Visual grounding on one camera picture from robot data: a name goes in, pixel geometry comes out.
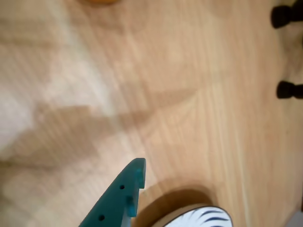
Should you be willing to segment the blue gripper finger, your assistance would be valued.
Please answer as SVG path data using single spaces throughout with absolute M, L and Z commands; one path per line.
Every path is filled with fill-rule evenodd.
M 137 216 L 139 191 L 145 187 L 146 159 L 132 160 L 110 184 L 81 227 L 129 227 Z

